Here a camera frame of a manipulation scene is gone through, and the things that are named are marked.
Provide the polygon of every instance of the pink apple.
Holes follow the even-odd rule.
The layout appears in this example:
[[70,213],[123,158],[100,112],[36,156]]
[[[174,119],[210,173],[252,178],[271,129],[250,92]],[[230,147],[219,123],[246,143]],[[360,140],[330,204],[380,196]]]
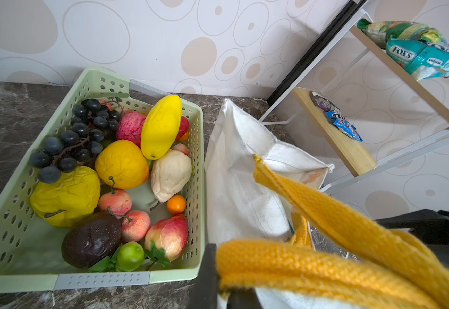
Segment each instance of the pink apple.
[[182,214],[164,219],[153,225],[145,234],[144,247],[151,250],[151,241],[154,241],[157,249],[164,249],[165,256],[173,261],[185,248],[187,243],[188,226],[187,219]]
[[126,242],[142,240],[151,227],[151,218],[146,212],[140,210],[131,211],[126,216],[131,219],[131,222],[127,218],[123,218],[123,240]]
[[182,143],[174,145],[171,149],[177,150],[179,152],[183,152],[185,155],[188,156],[188,148],[187,148],[187,146],[183,145]]
[[116,189],[115,194],[108,192],[101,195],[97,205],[101,211],[108,211],[109,206],[110,212],[117,215],[124,215],[131,209],[131,198],[125,190]]

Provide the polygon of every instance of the yellow strap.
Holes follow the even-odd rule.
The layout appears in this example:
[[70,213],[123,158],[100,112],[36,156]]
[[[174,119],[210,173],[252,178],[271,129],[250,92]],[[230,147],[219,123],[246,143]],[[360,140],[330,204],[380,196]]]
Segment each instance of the yellow strap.
[[222,244],[216,254],[222,288],[266,286],[370,308],[449,308],[449,270],[418,239],[391,232],[349,206],[275,174],[254,157],[256,182],[287,198],[327,237],[367,261],[290,244],[235,240]]

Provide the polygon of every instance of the marble countertop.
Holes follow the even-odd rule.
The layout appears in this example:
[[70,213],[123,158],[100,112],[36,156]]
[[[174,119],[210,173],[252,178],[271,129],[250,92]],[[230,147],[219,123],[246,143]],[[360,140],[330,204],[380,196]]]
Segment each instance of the marble countertop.
[[[70,87],[0,82],[0,192],[26,150],[36,139]],[[141,97],[131,93],[132,97]],[[223,96],[181,95],[204,112],[205,149]],[[240,108],[259,118],[269,108],[262,99],[230,97]],[[277,121],[271,114],[267,121]],[[283,126],[268,126],[274,135],[294,144]],[[348,256],[319,231],[312,229],[316,249]],[[53,292],[0,294],[0,308],[185,308],[193,281],[129,287],[79,289]]]

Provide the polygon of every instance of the plastic basket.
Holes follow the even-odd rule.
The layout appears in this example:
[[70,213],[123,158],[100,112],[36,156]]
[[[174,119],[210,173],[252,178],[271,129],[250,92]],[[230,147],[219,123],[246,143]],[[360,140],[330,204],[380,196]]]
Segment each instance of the plastic basket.
[[[130,79],[112,71],[86,68],[18,164],[0,194],[0,293],[139,285],[197,276],[205,242],[204,137],[202,110],[191,102],[182,100],[183,115],[190,122],[186,144],[193,165],[190,181],[181,192],[187,199],[184,215],[189,237],[182,255],[169,268],[156,266],[151,271],[85,273],[67,264],[61,256],[61,242],[69,229],[49,225],[35,216],[30,207],[29,196],[38,181],[38,169],[28,164],[30,154],[41,149],[44,138],[58,136],[70,127],[72,108],[84,98],[123,93],[125,95],[120,95],[125,96],[121,102],[123,106],[147,114],[152,105],[127,97],[129,85]],[[148,212],[147,207],[154,200],[150,181],[129,193],[133,199],[132,209]],[[165,205],[148,213],[152,224],[170,216]]]

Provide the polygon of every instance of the white wall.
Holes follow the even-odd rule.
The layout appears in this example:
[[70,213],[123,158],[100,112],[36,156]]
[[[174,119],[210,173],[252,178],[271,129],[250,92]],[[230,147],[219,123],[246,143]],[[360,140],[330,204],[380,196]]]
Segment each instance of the white wall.
[[348,0],[0,0],[0,81],[267,98]]
[[[375,0],[365,9],[375,21],[414,20],[428,23],[449,41],[449,0]],[[364,50],[350,33],[299,84],[321,90]],[[449,78],[423,80],[449,108]],[[378,160],[448,127],[441,117],[382,62],[368,53],[325,93],[357,127],[365,147]],[[301,109],[292,95],[274,111],[286,120]],[[302,112],[287,126],[297,145],[336,169],[325,183],[349,174],[322,133]],[[427,208],[449,210],[449,147],[354,184],[334,195],[374,219]]]

